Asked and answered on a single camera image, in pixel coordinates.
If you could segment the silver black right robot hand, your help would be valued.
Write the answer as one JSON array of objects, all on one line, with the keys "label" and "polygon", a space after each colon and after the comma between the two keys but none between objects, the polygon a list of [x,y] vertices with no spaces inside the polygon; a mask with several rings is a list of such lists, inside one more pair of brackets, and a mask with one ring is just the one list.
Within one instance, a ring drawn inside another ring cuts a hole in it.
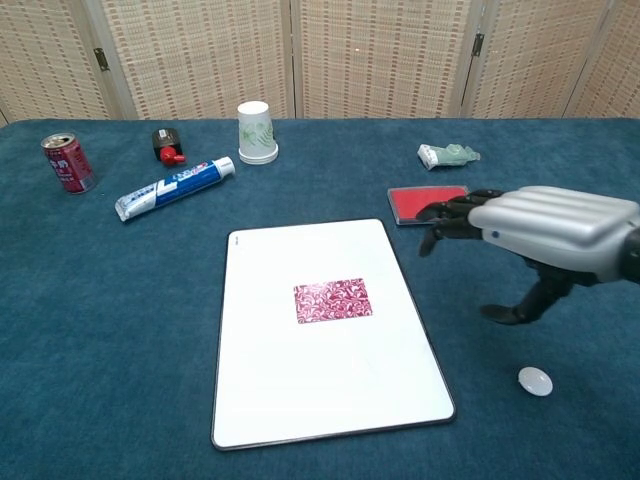
[{"label": "silver black right robot hand", "polygon": [[576,285],[639,280],[639,205],[631,200],[552,186],[481,189],[430,203],[416,217],[429,225],[422,257],[446,238],[482,240],[537,272],[519,304],[482,306],[500,324],[539,320]]}]

